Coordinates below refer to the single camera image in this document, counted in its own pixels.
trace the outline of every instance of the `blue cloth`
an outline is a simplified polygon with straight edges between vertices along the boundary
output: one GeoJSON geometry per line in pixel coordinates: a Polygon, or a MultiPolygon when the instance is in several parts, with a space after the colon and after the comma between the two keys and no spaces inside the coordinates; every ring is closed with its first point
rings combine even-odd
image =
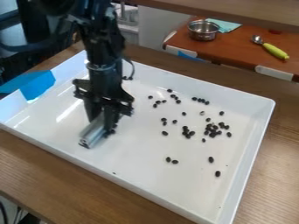
{"type": "Polygon", "coordinates": [[[242,26],[242,24],[235,24],[235,23],[222,21],[222,20],[218,20],[218,19],[213,19],[213,18],[208,18],[208,19],[206,19],[206,21],[213,22],[216,25],[218,25],[220,27],[219,32],[222,32],[222,33],[233,31],[233,30],[237,29],[238,27],[242,26]]]}
{"type": "Polygon", "coordinates": [[[10,94],[20,89],[24,98],[29,101],[42,95],[54,83],[55,78],[50,70],[24,73],[4,83],[0,87],[0,94],[10,94]]]}

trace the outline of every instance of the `black bean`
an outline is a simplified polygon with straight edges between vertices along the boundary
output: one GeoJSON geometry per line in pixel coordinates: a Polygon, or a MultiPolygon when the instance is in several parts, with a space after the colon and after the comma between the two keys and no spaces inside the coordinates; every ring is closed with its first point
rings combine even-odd
{"type": "Polygon", "coordinates": [[[209,157],[209,162],[212,164],[214,162],[214,158],[213,157],[209,157]]]}
{"type": "Polygon", "coordinates": [[[215,135],[215,133],[210,133],[209,137],[214,138],[214,137],[216,137],[216,135],[215,135]]]}
{"type": "Polygon", "coordinates": [[[216,176],[216,178],[220,177],[220,175],[221,175],[221,172],[220,172],[220,171],[216,171],[216,172],[215,172],[215,176],[216,176]]]}

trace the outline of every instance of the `wooden table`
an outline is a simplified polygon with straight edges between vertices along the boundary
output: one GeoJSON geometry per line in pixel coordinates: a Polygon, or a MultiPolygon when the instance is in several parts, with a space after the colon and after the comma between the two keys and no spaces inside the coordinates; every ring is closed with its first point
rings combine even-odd
{"type": "MultiPolygon", "coordinates": [[[[76,44],[33,70],[55,67],[81,49],[76,44]]],[[[147,65],[274,99],[275,112],[234,223],[299,223],[297,84],[138,46],[129,46],[126,54],[147,65]]],[[[3,130],[0,194],[49,223],[191,223],[3,130]]]]}
{"type": "MultiPolygon", "coordinates": [[[[195,17],[193,20],[205,19],[195,17]]],[[[293,74],[293,81],[299,81],[299,34],[283,32],[273,34],[268,29],[252,25],[242,25],[228,32],[218,33],[210,42],[199,42],[189,38],[187,24],[181,26],[175,35],[164,43],[195,52],[199,58],[220,64],[254,70],[257,66],[273,68],[293,74]],[[273,44],[288,53],[290,59],[277,59],[260,45],[250,41],[253,34],[261,35],[265,42],[273,44]]]]}

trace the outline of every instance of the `cable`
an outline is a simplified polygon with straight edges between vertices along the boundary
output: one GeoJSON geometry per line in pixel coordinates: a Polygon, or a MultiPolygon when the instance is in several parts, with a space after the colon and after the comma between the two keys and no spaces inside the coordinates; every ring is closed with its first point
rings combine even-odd
{"type": "Polygon", "coordinates": [[[9,224],[8,223],[8,218],[7,218],[7,213],[6,213],[5,207],[4,207],[4,205],[2,204],[1,201],[0,201],[0,210],[1,210],[2,215],[3,215],[4,224],[9,224]]]}
{"type": "Polygon", "coordinates": [[[17,224],[18,223],[18,221],[19,221],[18,215],[19,215],[20,211],[21,211],[21,207],[18,206],[17,207],[17,213],[15,215],[15,219],[13,221],[13,224],[17,224]]]}

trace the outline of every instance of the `yellow spoon handle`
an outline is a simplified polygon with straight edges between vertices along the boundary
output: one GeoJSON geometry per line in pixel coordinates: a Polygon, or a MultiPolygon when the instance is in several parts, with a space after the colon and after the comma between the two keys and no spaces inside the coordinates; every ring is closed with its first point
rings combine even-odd
{"type": "Polygon", "coordinates": [[[272,53],[275,57],[281,59],[281,60],[288,60],[289,56],[287,53],[282,51],[281,49],[277,48],[274,45],[270,45],[268,43],[262,44],[270,53],[272,53]]]}

